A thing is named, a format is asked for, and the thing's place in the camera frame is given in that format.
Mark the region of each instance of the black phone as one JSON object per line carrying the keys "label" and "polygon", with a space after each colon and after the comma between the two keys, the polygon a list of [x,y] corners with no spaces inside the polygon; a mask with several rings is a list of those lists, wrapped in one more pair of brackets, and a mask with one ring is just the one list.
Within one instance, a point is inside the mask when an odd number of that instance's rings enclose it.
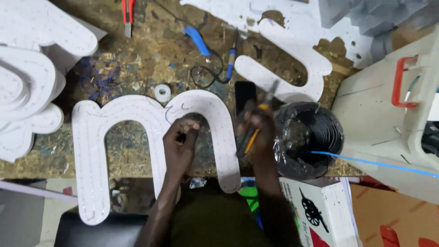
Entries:
{"label": "black phone", "polygon": [[256,102],[256,85],[251,81],[235,82],[236,116],[244,110],[245,103],[249,100]]}

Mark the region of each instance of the black chair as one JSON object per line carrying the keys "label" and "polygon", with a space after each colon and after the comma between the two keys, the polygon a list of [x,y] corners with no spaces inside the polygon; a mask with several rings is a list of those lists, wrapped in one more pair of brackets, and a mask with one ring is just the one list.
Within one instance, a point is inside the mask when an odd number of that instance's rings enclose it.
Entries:
{"label": "black chair", "polygon": [[148,215],[110,214],[98,225],[82,222],[78,213],[62,214],[54,247],[131,247]]}

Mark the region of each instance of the white plastic container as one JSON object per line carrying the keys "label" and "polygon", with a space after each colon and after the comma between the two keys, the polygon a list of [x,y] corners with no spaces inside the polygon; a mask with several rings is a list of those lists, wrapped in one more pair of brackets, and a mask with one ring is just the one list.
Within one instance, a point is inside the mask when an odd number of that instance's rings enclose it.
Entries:
{"label": "white plastic container", "polygon": [[[404,102],[410,85],[411,94]],[[438,87],[439,28],[436,26],[430,35],[390,53],[342,82],[332,107],[345,132],[341,155],[438,174],[435,178],[346,160],[403,194],[439,204],[439,157],[426,154],[421,148]]]}

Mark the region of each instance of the plastic wrap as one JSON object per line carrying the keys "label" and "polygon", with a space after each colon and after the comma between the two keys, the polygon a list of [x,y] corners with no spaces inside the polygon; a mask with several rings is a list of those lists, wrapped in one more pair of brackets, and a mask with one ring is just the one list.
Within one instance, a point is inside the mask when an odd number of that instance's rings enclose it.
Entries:
{"label": "plastic wrap", "polygon": [[320,103],[290,103],[278,111],[274,122],[277,130],[274,156],[277,170],[284,177],[296,180],[321,177],[335,158],[310,152],[340,154],[343,149],[340,122]]}

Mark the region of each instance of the wooden table surface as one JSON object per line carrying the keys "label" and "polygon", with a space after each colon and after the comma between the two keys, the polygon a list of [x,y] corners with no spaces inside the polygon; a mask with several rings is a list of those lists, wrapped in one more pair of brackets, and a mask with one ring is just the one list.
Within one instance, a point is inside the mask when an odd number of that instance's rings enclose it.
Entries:
{"label": "wooden table surface", "polygon": [[[222,28],[221,20],[193,6],[181,6],[178,0],[137,0],[131,39],[124,36],[120,0],[53,0],[53,3],[65,12],[108,32],[99,42],[99,49],[93,58],[100,61],[116,58],[121,69],[109,93],[94,99],[101,106],[116,95],[141,94],[154,98],[154,87],[159,84],[167,84],[171,88],[172,97],[197,89],[188,77],[194,65],[205,65],[218,71],[219,60],[213,57],[212,62],[207,63],[191,39],[184,36],[182,30],[187,25],[185,22],[200,29],[206,44],[217,51],[225,63],[232,45],[233,31]],[[176,21],[170,13],[184,21]],[[279,12],[271,11],[270,17],[283,24]],[[353,62],[345,58],[345,45],[351,45],[350,41],[345,44],[339,38],[331,42],[320,40],[315,49],[331,62],[351,68]],[[262,49],[261,58],[256,57],[255,46]],[[254,58],[293,85],[301,86],[307,81],[306,69],[299,61],[259,34],[240,40],[240,54]],[[111,64],[107,69],[113,69],[114,65]],[[68,73],[67,86],[54,101],[64,111],[63,126],[52,134],[37,134],[32,151],[17,159],[14,164],[1,161],[0,178],[75,177],[71,112],[78,101],[90,97],[89,82],[79,83],[83,70],[83,66],[76,65]],[[205,72],[195,72],[194,75],[209,80]],[[323,106],[331,108],[343,78],[344,75],[337,72],[324,77],[324,91],[319,100]],[[208,89],[224,101],[232,116],[235,116],[234,83],[239,80],[245,79],[234,72],[229,84],[215,82]],[[216,176],[209,127],[202,116],[197,117],[202,120],[202,127],[190,175]],[[148,139],[139,123],[124,121],[116,124],[107,133],[105,144],[110,177],[152,177]],[[240,166],[244,168],[248,164],[241,163]],[[358,176],[362,173],[338,160],[327,175]]]}

